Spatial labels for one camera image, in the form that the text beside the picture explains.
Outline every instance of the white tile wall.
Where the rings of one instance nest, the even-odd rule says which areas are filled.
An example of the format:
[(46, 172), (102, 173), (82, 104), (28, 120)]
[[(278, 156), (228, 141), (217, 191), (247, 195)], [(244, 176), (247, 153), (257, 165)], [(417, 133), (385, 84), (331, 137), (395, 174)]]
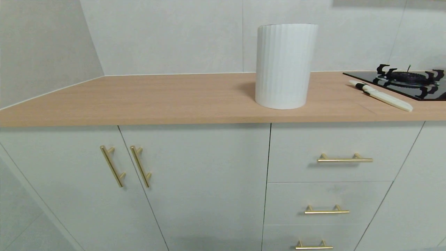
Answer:
[(0, 251), (31, 250), (74, 248), (0, 159)]
[(256, 69), (257, 27), (280, 23), (319, 25), (313, 71), (376, 69), (388, 62), (405, 1), (369, 2), (337, 7), (332, 0), (244, 0), (244, 70)]
[(0, 251), (5, 250), (42, 213), (0, 159)]
[(40, 215), (5, 251), (74, 251), (45, 214)]
[(241, 72), (241, 0), (81, 0), (105, 75)]
[(446, 70), (446, 2), (408, 0), (390, 63)]
[(0, 108), (103, 75), (79, 0), (2, 0)]

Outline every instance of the brass bar pull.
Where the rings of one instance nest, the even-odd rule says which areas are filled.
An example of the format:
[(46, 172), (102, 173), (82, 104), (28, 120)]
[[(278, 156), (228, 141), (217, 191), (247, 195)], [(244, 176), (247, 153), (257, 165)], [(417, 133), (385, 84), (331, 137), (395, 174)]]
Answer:
[(147, 174), (144, 174), (144, 170), (142, 168), (141, 160), (139, 159), (139, 155), (138, 155), (138, 154), (140, 154), (142, 152), (142, 147), (136, 149), (135, 146), (131, 146), (130, 150), (132, 150), (132, 154), (133, 154), (133, 157), (135, 159), (136, 165), (138, 166), (138, 169), (140, 170), (140, 173), (143, 176), (145, 187), (147, 187), (147, 188), (150, 187), (149, 186), (149, 179), (150, 179), (150, 177), (152, 177), (152, 173), (149, 172)]
[(116, 181), (118, 182), (118, 186), (121, 188), (123, 187), (122, 185), (122, 179), (125, 177), (125, 172), (121, 173), (120, 175), (118, 175), (116, 173), (116, 169), (115, 169), (115, 164), (113, 163), (113, 160), (110, 158), (110, 153), (113, 153), (115, 151), (115, 148), (112, 147), (110, 149), (107, 150), (107, 148), (105, 148), (105, 146), (101, 146), (101, 151), (104, 154), (104, 158), (107, 161), (108, 166), (110, 167), (111, 172), (113, 173), (113, 176), (115, 177)]
[(299, 241), (296, 246), (296, 250), (311, 250), (311, 249), (333, 249), (333, 246), (327, 246), (324, 240), (321, 241), (319, 246), (303, 246), (302, 242)]
[(326, 213), (350, 213), (349, 210), (341, 210), (341, 207), (336, 204), (334, 206), (334, 208), (336, 208), (336, 210), (331, 210), (331, 211), (315, 211), (313, 210), (313, 208), (311, 207), (311, 205), (308, 205), (307, 209), (305, 210), (305, 214), (326, 214)]
[(360, 163), (360, 162), (373, 162), (373, 159), (363, 158), (359, 153), (355, 153), (351, 159), (329, 159), (325, 153), (321, 154), (318, 158), (318, 163), (320, 162), (343, 162), (343, 163)]

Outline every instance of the kitchen knife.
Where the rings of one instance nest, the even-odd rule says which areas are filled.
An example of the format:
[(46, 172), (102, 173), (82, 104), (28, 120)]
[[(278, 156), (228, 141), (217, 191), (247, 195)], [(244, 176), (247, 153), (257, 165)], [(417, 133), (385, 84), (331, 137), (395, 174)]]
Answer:
[(389, 105), (395, 106), (396, 108), (399, 108), (401, 110), (412, 112), (413, 107), (400, 99), (395, 98), (394, 96), (390, 96), (389, 94), (380, 92), (373, 87), (371, 87), (368, 84), (364, 84), (355, 80), (349, 81), (351, 85), (355, 86), (357, 89), (364, 91), (365, 94), (368, 94), (384, 103), (387, 103)]

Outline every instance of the kitchen counter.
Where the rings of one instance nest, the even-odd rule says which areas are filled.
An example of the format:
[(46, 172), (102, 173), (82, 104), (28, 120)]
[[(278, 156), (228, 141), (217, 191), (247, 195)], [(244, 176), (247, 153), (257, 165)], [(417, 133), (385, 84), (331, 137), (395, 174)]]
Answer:
[(307, 103), (274, 110), (254, 101), (255, 73), (104, 76), (0, 110), (1, 127), (446, 120), (446, 102), (411, 113), (348, 85), (341, 72), (312, 72)]

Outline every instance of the cabinet door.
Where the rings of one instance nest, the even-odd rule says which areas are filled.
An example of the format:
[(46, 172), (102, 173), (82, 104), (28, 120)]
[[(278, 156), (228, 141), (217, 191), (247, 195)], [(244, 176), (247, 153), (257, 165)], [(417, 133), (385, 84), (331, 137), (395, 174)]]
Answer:
[(296, 250), (299, 241), (302, 246), (320, 246), (322, 240), (333, 247), (330, 251), (354, 251), (366, 228), (367, 224), (265, 225), (262, 251)]
[[(268, 183), (265, 225), (368, 224), (390, 187), (380, 182)], [(350, 213), (305, 214), (313, 210), (334, 210), (339, 205)]]
[[(423, 122), (273, 123), (268, 182), (393, 181)], [(350, 159), (368, 163), (318, 162)]]
[(436, 247), (446, 233), (446, 123), (426, 122), (356, 251)]
[(261, 250), (270, 124), (120, 129), (170, 251)]
[(117, 126), (1, 129), (0, 143), (85, 251), (167, 251)]

